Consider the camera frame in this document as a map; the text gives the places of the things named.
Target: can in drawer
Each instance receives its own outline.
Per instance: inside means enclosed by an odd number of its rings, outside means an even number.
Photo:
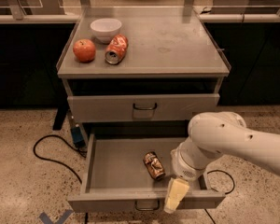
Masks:
[[[147,153],[143,158],[143,163],[153,179],[159,181],[166,176],[165,169],[161,165],[155,152]]]
[[[128,48],[128,39],[123,34],[115,35],[105,49],[105,60],[111,64],[118,64],[124,58]]]

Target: terrazzo floor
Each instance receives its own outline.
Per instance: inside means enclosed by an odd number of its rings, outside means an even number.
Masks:
[[[280,106],[219,106],[217,111],[235,111],[251,129],[280,133]],[[35,142],[44,135],[58,134],[72,143],[66,120],[59,131],[51,129],[56,110],[0,110],[0,224],[44,223],[46,214],[57,223],[71,210],[67,196],[79,194],[77,178],[61,165],[42,161],[33,154]],[[63,161],[82,176],[84,158],[56,138],[44,140],[37,152]],[[280,177],[247,161],[223,156],[208,166],[231,174],[236,188],[217,209],[209,209],[216,223],[280,223]],[[209,175],[211,185],[222,191],[231,182],[220,174]],[[73,213],[64,223],[84,223],[84,214]],[[90,213],[89,222],[181,224],[212,223],[204,210],[182,210],[169,215],[155,212]]]

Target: black cable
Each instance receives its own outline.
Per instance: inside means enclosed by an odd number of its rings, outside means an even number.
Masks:
[[[82,179],[79,177],[79,175],[75,172],[74,169],[72,169],[70,166],[66,165],[65,163],[61,162],[61,161],[56,161],[56,160],[52,160],[52,159],[48,159],[48,158],[44,158],[44,157],[41,157],[39,156],[37,153],[36,153],[36,147],[37,145],[43,141],[44,139],[46,138],[49,138],[49,137],[55,137],[55,138],[59,138],[61,140],[64,141],[64,143],[66,145],[68,145],[71,149],[73,149],[75,152],[77,152],[80,156],[82,156],[83,158],[86,158],[84,154],[86,154],[86,151],[81,151],[80,149],[75,149],[74,147],[72,147],[65,139],[63,139],[61,136],[59,135],[56,135],[56,134],[49,134],[49,135],[46,135],[46,136],[43,136],[42,138],[38,139],[34,145],[34,154],[40,159],[40,160],[43,160],[43,161],[52,161],[52,162],[55,162],[55,163],[58,163],[62,166],[64,166],[65,168],[69,169],[76,177],[77,177],[77,180],[79,181],[80,184],[82,184]],[[85,218],[84,218],[84,223],[88,223],[88,213],[85,213]]]
[[[223,173],[223,174],[227,175],[227,176],[231,179],[232,184],[233,184],[233,187],[232,187],[231,190],[225,192],[225,195],[231,194],[231,193],[234,191],[234,189],[235,189],[235,182],[234,182],[233,177],[232,177],[229,173],[227,173],[227,172],[225,172],[225,171],[223,171],[223,170],[219,170],[219,169],[209,171],[209,172],[207,172],[207,174],[217,173],[217,172]],[[206,214],[210,217],[210,219],[212,220],[213,224],[216,224],[216,222],[214,221],[213,217],[209,214],[209,212],[207,211],[207,209],[204,209],[204,211],[205,211]]]

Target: apple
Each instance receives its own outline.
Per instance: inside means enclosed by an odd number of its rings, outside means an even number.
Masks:
[[[89,39],[80,39],[75,42],[73,52],[79,61],[88,63],[94,59],[96,47]]]

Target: white bowl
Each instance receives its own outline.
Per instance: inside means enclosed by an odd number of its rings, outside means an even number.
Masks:
[[[99,19],[91,23],[91,31],[100,42],[110,43],[120,33],[121,25],[117,19]]]

